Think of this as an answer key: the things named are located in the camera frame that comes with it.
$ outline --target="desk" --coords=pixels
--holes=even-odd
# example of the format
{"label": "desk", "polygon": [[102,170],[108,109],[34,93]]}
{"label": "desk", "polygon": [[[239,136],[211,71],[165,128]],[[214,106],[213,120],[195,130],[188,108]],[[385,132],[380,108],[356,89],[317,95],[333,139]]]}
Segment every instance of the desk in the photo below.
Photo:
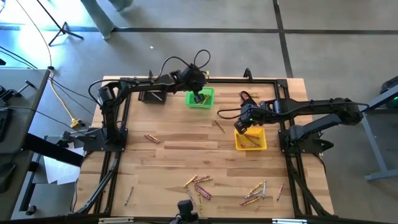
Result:
{"label": "desk", "polygon": [[[25,80],[30,81],[36,86],[36,89],[32,87],[26,88],[21,93],[22,96],[20,98],[11,98],[9,104],[37,109],[49,74],[47,70],[0,69],[0,85],[7,89],[18,90],[25,85]],[[0,164],[10,162],[12,153],[21,149],[33,117],[34,111],[14,109],[6,138],[3,142],[0,142]],[[2,202],[0,205],[0,220],[11,218],[32,156],[33,152],[31,151],[24,151],[15,155],[13,162],[17,164],[17,167],[12,176],[12,182],[8,191],[0,194],[0,201]]]}
{"label": "desk", "polygon": [[[287,80],[290,97],[305,101],[307,93],[300,78]],[[169,94],[165,105],[147,105],[137,100],[138,93],[131,97],[127,128],[129,136],[126,150],[122,154],[116,182],[112,216],[174,217],[178,213],[177,202],[189,199],[182,186],[194,175],[209,174],[213,181],[204,183],[213,198],[203,201],[201,217],[241,218],[290,218],[294,217],[292,199],[287,178],[285,157],[280,153],[277,131],[279,124],[267,124],[268,149],[265,151],[237,151],[234,143],[235,119],[217,117],[221,109],[239,108],[238,93],[246,90],[260,96],[257,101],[275,98],[274,87],[266,84],[209,83],[206,87],[215,89],[215,105],[210,110],[188,108],[185,93]],[[236,111],[225,116],[236,115]],[[224,134],[213,122],[217,119],[224,127]],[[300,116],[296,124],[311,122],[311,116]],[[100,127],[102,115],[97,107],[93,126]],[[143,135],[151,134],[160,144],[148,141]],[[98,185],[103,152],[94,152],[81,168],[78,181],[79,209]],[[328,184],[320,161],[310,154],[302,156],[308,188],[330,213],[333,207]],[[267,180],[265,200],[242,207],[243,197],[259,182]],[[281,183],[285,183],[278,202]],[[124,203],[134,186],[132,197]],[[298,199],[303,210],[302,194]]]}

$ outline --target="wooden tabletop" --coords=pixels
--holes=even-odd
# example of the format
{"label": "wooden tabletop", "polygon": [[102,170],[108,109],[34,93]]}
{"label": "wooden tabletop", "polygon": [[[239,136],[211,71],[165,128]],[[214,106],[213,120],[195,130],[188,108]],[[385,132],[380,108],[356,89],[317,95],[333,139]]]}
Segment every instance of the wooden tabletop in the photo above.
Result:
{"label": "wooden tabletop", "polygon": [[[290,97],[305,101],[307,93],[301,78],[287,79]],[[193,109],[185,105],[184,92],[169,93],[165,105],[148,105],[137,100],[133,93],[127,128],[129,137],[119,168],[114,193],[112,216],[174,217],[178,213],[177,202],[189,199],[184,184],[194,175],[211,175],[211,182],[202,184],[213,198],[202,199],[201,217],[241,218],[291,218],[294,216],[284,155],[280,153],[277,131],[279,124],[263,126],[268,148],[264,151],[237,151],[234,143],[235,119],[225,120],[217,116],[221,109],[239,108],[238,93],[246,90],[260,96],[256,101],[275,98],[274,88],[268,84],[207,84],[215,89],[215,104],[210,110]],[[236,115],[238,111],[225,113]],[[217,119],[226,133],[213,121]],[[295,118],[296,124],[311,122],[311,116]],[[102,115],[97,107],[93,126],[101,127]],[[144,134],[151,134],[160,144],[148,141]],[[103,152],[94,152],[81,168],[78,181],[79,209],[98,185],[103,163]],[[304,154],[303,164],[308,188],[330,213],[333,207],[328,184],[320,161]],[[266,197],[247,206],[240,206],[243,197],[258,183],[267,180]],[[279,187],[285,183],[277,202]],[[128,205],[124,203],[131,187],[134,192]],[[198,205],[193,184],[190,190]],[[106,195],[103,198],[104,209]],[[300,206],[302,194],[298,190]]]}

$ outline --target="green basket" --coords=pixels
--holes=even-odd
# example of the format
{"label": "green basket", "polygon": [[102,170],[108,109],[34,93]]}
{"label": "green basket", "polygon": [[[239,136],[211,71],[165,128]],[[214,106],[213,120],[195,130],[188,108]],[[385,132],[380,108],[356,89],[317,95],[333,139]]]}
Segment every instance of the green basket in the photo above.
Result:
{"label": "green basket", "polygon": [[209,95],[209,98],[205,101],[204,104],[196,104],[193,97],[194,94],[192,91],[187,92],[187,97],[185,99],[185,103],[187,106],[192,108],[211,108],[214,105],[214,89],[213,88],[203,88],[199,94]]}

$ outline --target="yellow basket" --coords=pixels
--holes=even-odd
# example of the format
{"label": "yellow basket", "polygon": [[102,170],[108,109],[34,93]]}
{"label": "yellow basket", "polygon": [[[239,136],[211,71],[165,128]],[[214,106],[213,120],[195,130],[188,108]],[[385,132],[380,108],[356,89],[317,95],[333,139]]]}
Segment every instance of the yellow basket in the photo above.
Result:
{"label": "yellow basket", "polygon": [[[236,136],[239,136],[239,139],[241,140],[242,144],[250,144],[253,145],[254,143],[250,141],[245,134],[255,136],[259,139],[256,138],[251,138],[255,143],[259,144],[259,147],[253,147],[253,146],[248,146],[248,147],[242,147],[241,144],[239,143],[238,139]],[[248,130],[244,134],[239,134],[238,131],[235,129],[234,132],[235,135],[235,146],[237,150],[265,150],[267,149],[267,141],[266,141],[266,133],[264,132],[264,128],[248,128]]]}

